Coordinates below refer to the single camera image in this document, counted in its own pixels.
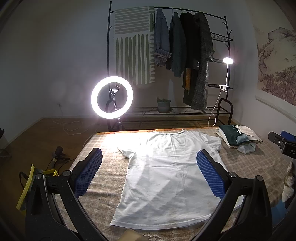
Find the white wall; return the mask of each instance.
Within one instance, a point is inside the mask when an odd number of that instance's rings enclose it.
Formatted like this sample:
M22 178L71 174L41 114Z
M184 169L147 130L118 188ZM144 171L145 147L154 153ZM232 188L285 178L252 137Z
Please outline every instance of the white wall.
M112 10L145 6L146 1L113 1ZM159 5L159 1L150 1ZM183 7L224 16L226 6L220 1L161 1L162 6ZM44 108L48 116L60 116L61 103L67 116L92 115L90 95L95 84L107 76L107 21L109 1L64 1L54 11L38 20L38 68L44 93ZM168 25L172 12L164 10ZM222 20L208 17L211 31L226 34ZM227 56L227 47L214 41L215 58ZM110 74L115 75L113 31L110 32ZM224 83L226 67L210 63L210 83ZM171 106L184 106L182 78L175 78L165 68L156 69L156 83L133 86L134 106L155 106L156 97L169 98ZM219 94L209 89L208 105L214 105ZM104 108L108 91L104 91L99 105Z
M296 134L295 122L256 100L258 53L251 17L245 1L229 0L227 2L230 3L228 15L229 21L232 22L235 39L233 118L265 139L270 131L280 134L282 130L285 130Z
M35 22L14 12L0 33L1 146L41 117L36 81Z

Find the folded clothes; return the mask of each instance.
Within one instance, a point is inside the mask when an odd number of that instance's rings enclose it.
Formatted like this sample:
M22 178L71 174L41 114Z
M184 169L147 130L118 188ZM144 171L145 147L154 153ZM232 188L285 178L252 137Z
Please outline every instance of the folded clothes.
M246 142L249 140L250 140L250 138L247 135L243 134L243 135L237 137L237 144L240 144L242 142Z
M246 142L262 143L256 133L246 126L220 125L218 130L216 129L216 133L224 139L229 147L236 147Z
M228 147L237 148L239 152L244 154L254 152L256 143L263 142L252 129L246 126L221 125L216 128L215 132Z

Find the black metal rack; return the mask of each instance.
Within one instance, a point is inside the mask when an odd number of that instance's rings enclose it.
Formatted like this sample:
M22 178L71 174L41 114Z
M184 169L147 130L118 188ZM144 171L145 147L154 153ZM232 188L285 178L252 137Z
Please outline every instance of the black metal rack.
M107 29L107 74L108 74L108 76L110 76L110 69L109 69L109 35L110 35L110 29L111 29L111 27L110 27L110 16L111 16L111 13L114 13L114 11L111 11L111 6L112 6L112 2L110 2L110 5L109 5L108 29ZM224 20L223 23L225 24L225 27L226 27L227 36L217 34L217 33L213 33L213 32L211 32L211 36L212 36L213 40L225 43L225 45L228 48L229 57L231 57L231 54L230 54L230 42L233 41L233 39L230 38L231 31L229 32L229 30L228 30L227 18L225 16L224 16L224 18L222 18L222 17L212 15L212 14L209 14L209 13L195 11L195 10L191 10L191 9L184 9L184 8L174 8L174 7L173 8L172 7L154 7L154 8L155 9L161 8L161 9L181 10L181 11L186 11L186 12L193 12L193 14L198 12L198 13L203 13L205 15L212 16L212 17ZM215 63L220 63L220 64L225 64L223 62L223 60L216 59L216 58L214 59L214 62ZM228 86L229 86L229 81L230 81L230 66L229 66L229 75L228 75L228 79L227 79L227 85ZM219 88L219 85L218 84L208 84L208 87ZM207 109L205 109L203 111L193 110L193 109L190 109L190 107L172 107L171 112L169 112L169 113L160 113L160 112L157 111L157 107L130 107L130 109L124 114L124 116L142 116L143 117L144 115L149 115L149 116L156 116L156 115L157 116L209 115L209 114L211 114L211 111L213 110L212 114L216 115L217 121L219 121L222 124L224 124L224 123L219 119L219 114L229 114L229 119L228 119L228 125L229 125L231 123L232 114L233 114L232 103L228 100L228 90L229 89L233 89L233 88L229 87L227 89L226 98L225 99L221 98L219 100L219 103L218 103L217 107L207 107ZM111 98L111 94L109 92L109 100L106 103L106 112L109 112L108 107L109 107L109 104L112 101L113 101L113 98ZM226 102L226 103L228 103L230 105L230 108L231 108L230 111L224 109L221 106L222 101L224 101L224 102ZM151 122L151 121L154 121L154 120L137 120L137 121L130 121L129 120L128 122L139 122L140 123L139 127L140 127L142 122ZM107 119L107 125L108 125L109 131L113 131L116 126L117 126L117 128L119 128L118 125L116 125L116 124L117 124L117 122L115 122L113 124L113 126L111 126L110 120Z

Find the denim jacket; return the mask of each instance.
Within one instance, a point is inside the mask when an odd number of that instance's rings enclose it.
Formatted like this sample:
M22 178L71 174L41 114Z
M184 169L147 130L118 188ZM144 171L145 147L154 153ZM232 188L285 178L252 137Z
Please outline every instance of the denim jacket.
M187 47L186 38L178 13L174 12L170 23L170 52L172 56L167 60L167 69L172 69L175 77L181 77L185 70Z
M171 57L170 40L168 35L168 25L163 11L156 10L156 21L154 30L154 60L156 65L164 66L168 58Z

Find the bed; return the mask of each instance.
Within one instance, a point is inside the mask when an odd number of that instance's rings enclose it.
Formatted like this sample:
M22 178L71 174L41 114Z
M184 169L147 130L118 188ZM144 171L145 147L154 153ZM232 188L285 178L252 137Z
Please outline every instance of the bed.
M79 197L84 209L96 226L110 240L118 240L126 228L110 226L110 222L120 201L122 188L126 178L128 158L122 156L115 145L116 139L125 135L142 135L149 131L161 131L166 133L179 132L181 129L161 129L145 131L103 132L94 135L80 152L70 169L90 153L93 148L100 148L103 152L103 162L91 182L84 196ZM217 136L215 128L188 129L200 131L210 136ZM261 175L264 178L271 206L275 206L281 199L283 190L283 177L287 172L288 162L270 145L268 140L263 144L257 144L256 151L247 155L238 152L235 148L228 148L222 140L220 156L229 171L236 172L240 177L254 178ZM67 212L57 195L57 203L67 227L75 230ZM238 210L232 212L224 230L229 229L235 220ZM186 228L165 230L137 230L142 234L155 234L166 241L188 241L202 227L203 223Z

